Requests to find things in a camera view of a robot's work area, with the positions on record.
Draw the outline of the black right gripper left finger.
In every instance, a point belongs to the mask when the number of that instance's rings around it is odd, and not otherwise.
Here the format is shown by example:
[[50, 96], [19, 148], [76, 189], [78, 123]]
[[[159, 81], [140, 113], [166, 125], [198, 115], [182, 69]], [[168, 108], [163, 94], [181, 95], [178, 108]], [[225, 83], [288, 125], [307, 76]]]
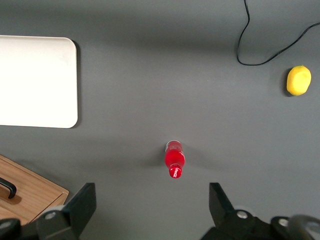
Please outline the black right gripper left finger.
[[36, 220], [40, 240], [78, 240], [97, 208], [96, 185], [86, 183], [60, 209], [51, 209]]

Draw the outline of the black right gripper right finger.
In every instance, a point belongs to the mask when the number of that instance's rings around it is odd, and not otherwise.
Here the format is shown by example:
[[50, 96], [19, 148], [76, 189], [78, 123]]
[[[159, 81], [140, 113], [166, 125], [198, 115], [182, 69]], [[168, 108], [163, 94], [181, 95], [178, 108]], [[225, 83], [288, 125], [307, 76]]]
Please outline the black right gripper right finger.
[[235, 209], [221, 185], [209, 184], [209, 211], [214, 222], [203, 240], [274, 240], [271, 226], [244, 209]]

